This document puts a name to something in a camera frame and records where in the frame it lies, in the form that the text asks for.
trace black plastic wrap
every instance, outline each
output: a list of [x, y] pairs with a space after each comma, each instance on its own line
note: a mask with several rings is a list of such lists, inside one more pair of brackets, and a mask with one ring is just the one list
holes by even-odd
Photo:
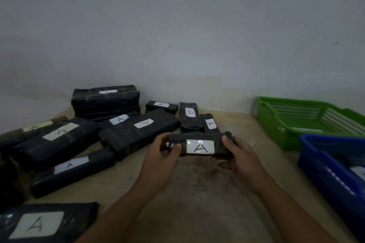
[[98, 141], [100, 125], [75, 117], [58, 127], [14, 146], [12, 157], [24, 170], [41, 171], [67, 161]]
[[131, 111], [140, 113], [139, 91], [134, 85], [77, 88], [73, 91], [71, 105], [75, 116], [98, 122]]
[[154, 111], [156, 109], [163, 109], [163, 110], [175, 115], [177, 110], [179, 109], [179, 106], [174, 105], [174, 104], [163, 103], [163, 102], [156, 102], [156, 101], [149, 101], [146, 104], [146, 111]]
[[196, 103], [180, 103], [180, 122], [182, 133], [199, 131], [202, 129], [202, 121], [199, 117]]
[[54, 129], [55, 123], [67, 121], [66, 116], [61, 116], [48, 121], [40, 122], [36, 125], [6, 132], [0, 135], [0, 149], [11, 148], [25, 140], [37, 135], [50, 132]]
[[112, 167], [114, 164], [114, 153], [110, 152], [109, 148], [103, 148], [83, 157], [75, 158], [42, 172], [35, 173], [30, 186], [30, 192], [35, 198], [40, 198]]
[[99, 137], [103, 146], [109, 146], [116, 158], [122, 160], [152, 143], [159, 134], [176, 130], [180, 122], [172, 114], [163, 109], [157, 109], [130, 117], [130, 121], [116, 126], [116, 129], [101, 130]]
[[200, 119], [202, 121], [204, 134], [217, 134], [221, 132], [212, 114], [201, 114]]
[[0, 214], [0, 242], [71, 243], [94, 222], [99, 203], [20, 205]]
[[0, 212], [23, 203], [24, 199], [14, 164], [0, 155]]
[[113, 129], [113, 128], [118, 127], [120, 125], [120, 123], [122, 123], [124, 121], [130, 121], [131, 116], [137, 116], [137, 115], [140, 115], [140, 113], [136, 112], [136, 111], [127, 112], [126, 114], [122, 114], [122, 115], [113, 117], [111, 119], [104, 120], [103, 122], [100, 123], [100, 127], [102, 129]]
[[233, 140], [230, 132], [220, 134], [171, 134], [169, 135], [169, 151], [175, 144], [181, 144], [181, 155], [218, 155], [231, 157], [232, 153], [227, 150], [221, 140], [226, 135]]

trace white label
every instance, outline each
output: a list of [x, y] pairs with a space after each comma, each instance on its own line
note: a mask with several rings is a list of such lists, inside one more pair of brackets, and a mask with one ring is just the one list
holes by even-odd
[[149, 124], [152, 124], [153, 120], [151, 118], [147, 119], [147, 120], [143, 120], [141, 122], [135, 123], [134, 125], [140, 129], [142, 127], [148, 126]]
[[303, 131], [303, 132], [319, 132], [319, 133], [323, 133], [322, 130], [317, 130], [317, 129], [295, 128], [295, 127], [292, 127], [292, 129], [299, 130], [299, 131]]
[[54, 235], [64, 214], [63, 211], [23, 214], [9, 239]]
[[99, 91], [100, 94], [107, 94], [107, 93], [115, 93], [115, 92], [118, 92], [118, 90], [116, 89], [111, 89], [109, 91]]
[[45, 127], [45, 126], [48, 126], [48, 125], [52, 125], [52, 124], [53, 124], [53, 122], [51, 120], [44, 121], [44, 122], [40, 122], [40, 123], [38, 123], [36, 125], [23, 128], [23, 132], [29, 132], [29, 131], [36, 130], [36, 129], [41, 128], [41, 127]]
[[123, 122], [123, 121], [127, 120], [128, 118], [129, 118], [129, 116], [127, 116], [126, 114], [122, 114], [120, 116], [109, 119], [109, 121], [113, 125], [117, 125], [118, 123]]
[[196, 117], [195, 110], [193, 108], [185, 108], [185, 115], [188, 117]]
[[208, 129], [212, 130], [215, 129], [217, 127], [217, 124], [215, 123], [214, 119], [206, 119], [207, 125], [208, 125]]
[[214, 141], [212, 140], [186, 140], [186, 153], [188, 154], [214, 154]]
[[168, 108], [170, 106], [170, 104], [168, 103], [161, 103], [161, 102], [156, 102], [154, 103], [155, 106], [160, 106], [160, 107], [165, 107]]
[[365, 168], [362, 166], [354, 166], [350, 168], [360, 179], [365, 182]]
[[82, 164], [85, 164], [85, 163], [88, 163], [88, 162], [89, 162], [89, 156], [84, 156], [84, 157], [81, 157], [81, 158], [74, 158], [74, 159], [71, 159], [71, 160], [69, 160], [65, 163], [61, 163], [59, 165], [56, 165], [54, 167], [54, 173], [58, 174], [58, 173], [61, 173], [63, 171], [66, 171], [68, 169], [77, 167], [79, 165], [82, 165]]
[[47, 139], [49, 141], [52, 141], [52, 140], [54, 140], [56, 138], [59, 138], [60, 136], [66, 134], [67, 132], [69, 132], [69, 131], [77, 128], [77, 127], [78, 127], [77, 124], [71, 122], [71, 123], [68, 123], [65, 126], [62, 126], [62, 127], [58, 128], [55, 131], [49, 133], [48, 135], [43, 136], [43, 138]]

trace right hand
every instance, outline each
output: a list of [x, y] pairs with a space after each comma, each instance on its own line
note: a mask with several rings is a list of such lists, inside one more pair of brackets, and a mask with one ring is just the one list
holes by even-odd
[[232, 142], [225, 135], [222, 136], [224, 146], [233, 154], [231, 162], [224, 161], [219, 166], [230, 169], [238, 180], [252, 193], [257, 194], [272, 178], [262, 166], [255, 151], [242, 139], [234, 137]]

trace table surface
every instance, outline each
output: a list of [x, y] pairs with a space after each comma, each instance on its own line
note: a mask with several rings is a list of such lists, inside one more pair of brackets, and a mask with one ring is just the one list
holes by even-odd
[[[253, 149], [267, 172], [339, 242], [358, 242], [298, 168], [298, 151], [281, 150], [250, 114], [204, 110], [200, 113], [211, 113], [221, 131], [230, 131], [254, 143]], [[72, 118], [73, 109], [68, 108], [57, 117], [63, 115]], [[78, 157], [101, 147], [97, 142]], [[42, 198], [29, 197], [27, 203], [97, 201], [101, 204], [100, 215], [133, 185], [147, 148]], [[23, 179], [30, 182], [30, 177]], [[230, 171], [219, 171], [209, 157], [198, 156], [178, 159], [170, 184], [139, 215], [130, 238], [130, 242], [172, 241], [282, 242], [260, 200], [242, 188]]]

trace left hand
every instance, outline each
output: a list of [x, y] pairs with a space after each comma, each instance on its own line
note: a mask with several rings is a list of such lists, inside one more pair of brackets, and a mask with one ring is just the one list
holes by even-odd
[[181, 144], [176, 144], [167, 157], [162, 157], [161, 146], [166, 146], [170, 134], [165, 133], [156, 137], [147, 151], [142, 169], [135, 183], [135, 185], [141, 185], [148, 189], [153, 196], [163, 190], [170, 181], [177, 158], [181, 153]]

